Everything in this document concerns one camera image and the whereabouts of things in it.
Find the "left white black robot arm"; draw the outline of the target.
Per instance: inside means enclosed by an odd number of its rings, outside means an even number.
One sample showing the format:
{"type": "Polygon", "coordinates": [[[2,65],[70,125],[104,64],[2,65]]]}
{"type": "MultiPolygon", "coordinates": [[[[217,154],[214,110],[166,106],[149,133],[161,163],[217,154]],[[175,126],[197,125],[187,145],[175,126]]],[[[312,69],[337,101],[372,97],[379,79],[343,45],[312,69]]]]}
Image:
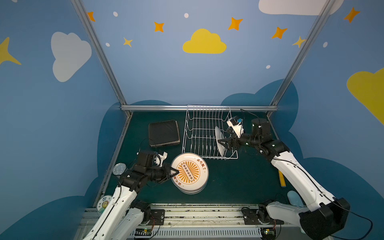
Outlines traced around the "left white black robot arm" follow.
{"type": "Polygon", "coordinates": [[[148,182],[161,184],[179,174],[164,162],[167,156],[164,151],[142,151],[131,168],[124,163],[113,167],[113,175],[119,178],[118,186],[85,240],[126,240],[140,224],[149,220],[150,205],[136,198],[148,182]]]}

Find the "white round plate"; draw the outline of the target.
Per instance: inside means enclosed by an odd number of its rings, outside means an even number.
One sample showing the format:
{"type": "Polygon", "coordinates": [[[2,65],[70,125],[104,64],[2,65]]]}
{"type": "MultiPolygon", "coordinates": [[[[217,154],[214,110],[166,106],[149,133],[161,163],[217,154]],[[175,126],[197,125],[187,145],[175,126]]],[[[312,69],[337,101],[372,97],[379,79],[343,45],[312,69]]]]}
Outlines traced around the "white round plate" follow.
{"type": "Polygon", "coordinates": [[[206,180],[204,182],[204,184],[202,184],[202,185],[200,185],[200,184],[187,185],[187,184],[183,183],[182,181],[179,181],[176,177],[174,177],[172,179],[172,182],[182,193],[187,194],[187,195],[195,195],[195,194],[198,194],[204,190],[204,188],[206,187],[206,185],[208,183],[208,180],[206,180]]]}
{"type": "Polygon", "coordinates": [[[203,158],[193,153],[178,155],[173,160],[171,167],[180,171],[180,173],[174,177],[187,185],[202,185],[209,179],[207,163],[203,158]]]}
{"type": "Polygon", "coordinates": [[[215,126],[215,138],[216,138],[219,154],[221,157],[224,157],[226,153],[226,148],[221,144],[220,140],[223,140],[225,137],[218,126],[215,126]]]}

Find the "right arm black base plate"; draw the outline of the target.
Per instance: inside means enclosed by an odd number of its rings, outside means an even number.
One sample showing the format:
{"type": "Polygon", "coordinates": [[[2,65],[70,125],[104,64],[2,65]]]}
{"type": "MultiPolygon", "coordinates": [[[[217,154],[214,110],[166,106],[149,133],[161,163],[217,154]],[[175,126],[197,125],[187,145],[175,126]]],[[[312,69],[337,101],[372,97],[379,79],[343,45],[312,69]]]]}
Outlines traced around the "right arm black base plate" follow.
{"type": "Polygon", "coordinates": [[[243,219],[246,225],[283,225],[285,222],[272,219],[266,210],[242,208],[243,219]]]}

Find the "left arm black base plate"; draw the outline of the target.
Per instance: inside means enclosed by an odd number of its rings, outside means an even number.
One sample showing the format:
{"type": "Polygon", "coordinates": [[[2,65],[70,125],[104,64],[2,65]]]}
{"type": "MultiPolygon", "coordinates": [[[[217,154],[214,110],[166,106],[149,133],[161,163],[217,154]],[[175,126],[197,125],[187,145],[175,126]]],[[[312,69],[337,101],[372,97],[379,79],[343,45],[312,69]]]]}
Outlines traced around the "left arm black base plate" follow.
{"type": "Polygon", "coordinates": [[[151,214],[147,222],[148,226],[163,226],[165,221],[164,209],[151,209],[151,214]]]}

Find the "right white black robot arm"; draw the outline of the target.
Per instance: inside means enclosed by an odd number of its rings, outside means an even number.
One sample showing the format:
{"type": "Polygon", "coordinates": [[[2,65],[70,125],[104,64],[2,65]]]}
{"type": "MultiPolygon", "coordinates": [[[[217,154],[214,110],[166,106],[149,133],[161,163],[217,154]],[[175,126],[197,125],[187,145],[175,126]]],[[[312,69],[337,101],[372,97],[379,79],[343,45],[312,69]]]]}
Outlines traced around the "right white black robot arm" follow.
{"type": "Polygon", "coordinates": [[[215,128],[220,154],[242,146],[256,149],[284,175],[305,202],[304,207],[296,207],[267,201],[258,210],[261,223],[281,220],[301,228],[312,240],[326,239],[345,227],[350,204],[343,198],[336,199],[301,166],[290,149],[272,136],[268,120],[253,119],[251,134],[245,133],[243,120],[238,117],[230,118],[227,124],[228,138],[219,127],[215,128]]]}

